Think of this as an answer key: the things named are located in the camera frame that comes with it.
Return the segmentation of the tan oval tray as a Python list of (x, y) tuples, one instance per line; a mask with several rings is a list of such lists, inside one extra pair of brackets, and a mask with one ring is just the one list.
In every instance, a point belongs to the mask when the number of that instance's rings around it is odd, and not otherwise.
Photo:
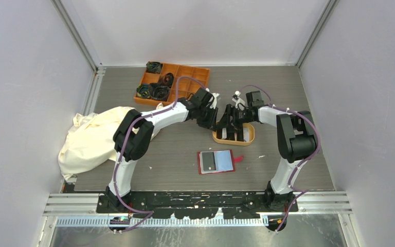
[(212, 132), (212, 139), (219, 144), (232, 145), (232, 146), (249, 146), (255, 139), (255, 128), (249, 123), (243, 124), (243, 138), (244, 141), (227, 140), (217, 138), (217, 133)]

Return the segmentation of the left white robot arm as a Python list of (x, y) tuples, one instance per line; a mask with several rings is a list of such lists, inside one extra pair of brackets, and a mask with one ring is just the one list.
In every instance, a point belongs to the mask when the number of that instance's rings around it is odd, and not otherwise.
[(132, 176), (138, 160), (149, 148), (152, 135), (165, 127), (188, 120), (196, 120), (200, 127), (213, 131), (219, 97), (218, 93), (200, 88), (189, 98), (178, 98), (158, 110), (129, 110), (113, 135), (116, 161), (112, 179), (105, 189), (103, 205), (118, 213), (131, 209), (127, 195), (131, 192)]

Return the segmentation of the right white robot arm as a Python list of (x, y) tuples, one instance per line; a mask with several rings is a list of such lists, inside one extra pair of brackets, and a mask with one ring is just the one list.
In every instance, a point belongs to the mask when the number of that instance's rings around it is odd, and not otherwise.
[(320, 137), (309, 111), (291, 111), (274, 104), (266, 104), (260, 91), (246, 93), (246, 100), (239, 92), (233, 97), (234, 105), (228, 104), (222, 118), (216, 124), (220, 139), (244, 140), (245, 123), (259, 122), (277, 130), (277, 145), (281, 156), (274, 177), (268, 182), (263, 195), (264, 205), (278, 211), (293, 202), (294, 182), (303, 165), (314, 157), (321, 148)]

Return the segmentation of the red card holder wallet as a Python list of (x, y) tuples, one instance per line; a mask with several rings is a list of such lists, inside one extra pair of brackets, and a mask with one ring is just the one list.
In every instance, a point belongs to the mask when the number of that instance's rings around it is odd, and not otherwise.
[(217, 150), (217, 151), (202, 151), (202, 152), (214, 152), (214, 157), (216, 160), (216, 171), (203, 172), (201, 163), (201, 152), (197, 153), (197, 162), (199, 174), (212, 174), (212, 173), (225, 173), (234, 172), (236, 170), (236, 163), (242, 162), (244, 156), (234, 157), (233, 151), (229, 150)]

